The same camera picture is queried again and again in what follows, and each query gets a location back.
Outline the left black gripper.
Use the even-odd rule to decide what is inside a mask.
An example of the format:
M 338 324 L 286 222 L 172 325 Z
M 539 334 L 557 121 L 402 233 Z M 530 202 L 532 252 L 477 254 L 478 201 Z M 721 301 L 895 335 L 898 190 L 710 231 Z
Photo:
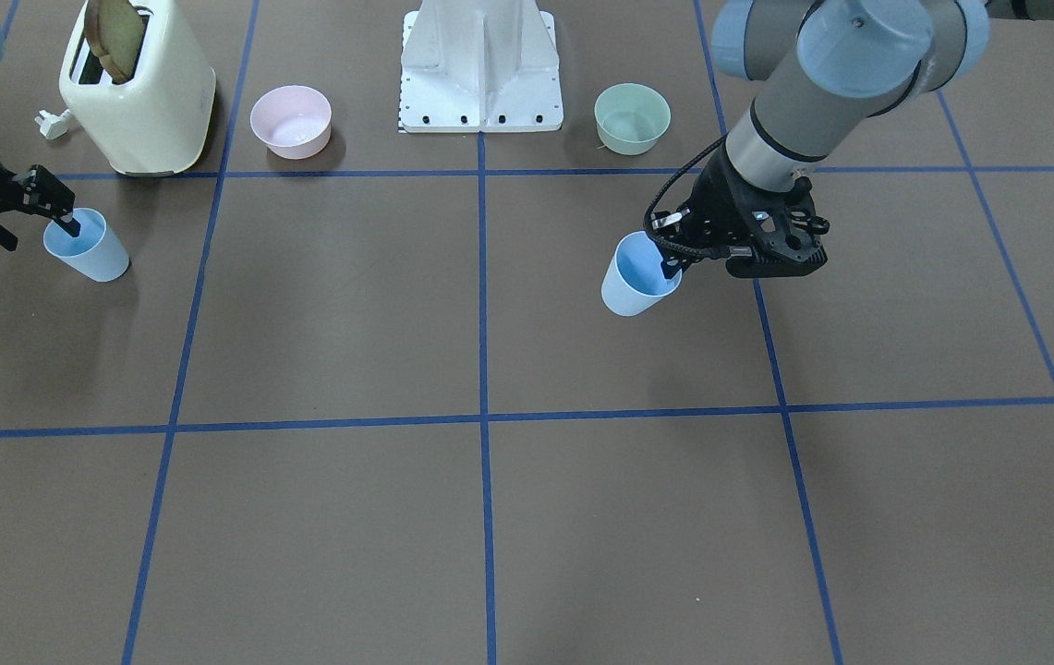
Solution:
M 687 201 L 674 207 L 671 212 L 657 212 L 656 206 L 670 185 L 703 159 L 708 163 L 697 176 Z M 742 239 L 742 228 L 733 190 L 743 181 L 749 184 L 731 165 L 728 152 L 720 143 L 713 143 L 680 168 L 653 195 L 645 211 L 645 233 L 662 254 L 660 269 L 666 281 L 674 281 L 696 262 L 727 260 L 731 254 L 749 252 L 736 246 Z

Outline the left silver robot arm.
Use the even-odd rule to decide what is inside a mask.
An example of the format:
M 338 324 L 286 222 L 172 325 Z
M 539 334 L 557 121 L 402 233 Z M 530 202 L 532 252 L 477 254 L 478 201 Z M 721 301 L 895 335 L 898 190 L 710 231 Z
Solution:
M 729 1 L 713 63 L 762 89 L 690 165 L 682 206 L 648 206 L 642 231 L 674 278 L 703 260 L 733 277 L 808 276 L 829 222 L 811 173 L 866 118 L 944 87 L 981 59 L 983 1 Z

